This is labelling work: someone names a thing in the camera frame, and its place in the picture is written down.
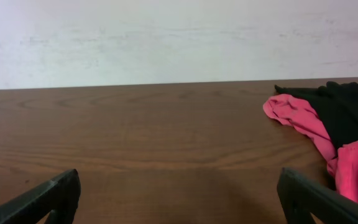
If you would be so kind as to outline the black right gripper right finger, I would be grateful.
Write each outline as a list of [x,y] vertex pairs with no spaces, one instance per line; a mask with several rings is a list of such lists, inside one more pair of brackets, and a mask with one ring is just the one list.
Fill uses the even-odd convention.
[[287,222],[358,224],[358,203],[337,194],[301,173],[284,167],[277,193]]

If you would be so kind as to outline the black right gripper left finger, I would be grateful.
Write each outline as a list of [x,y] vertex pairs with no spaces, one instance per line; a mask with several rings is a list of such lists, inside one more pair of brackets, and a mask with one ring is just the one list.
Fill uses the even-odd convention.
[[0,224],[72,224],[81,195],[77,170],[67,170],[0,205]]

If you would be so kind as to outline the black t-shirt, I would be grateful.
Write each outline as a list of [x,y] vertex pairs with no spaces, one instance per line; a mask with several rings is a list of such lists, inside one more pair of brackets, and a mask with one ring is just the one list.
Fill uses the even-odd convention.
[[317,112],[336,149],[358,141],[358,83],[327,82],[318,88],[284,88],[279,94],[306,100]]

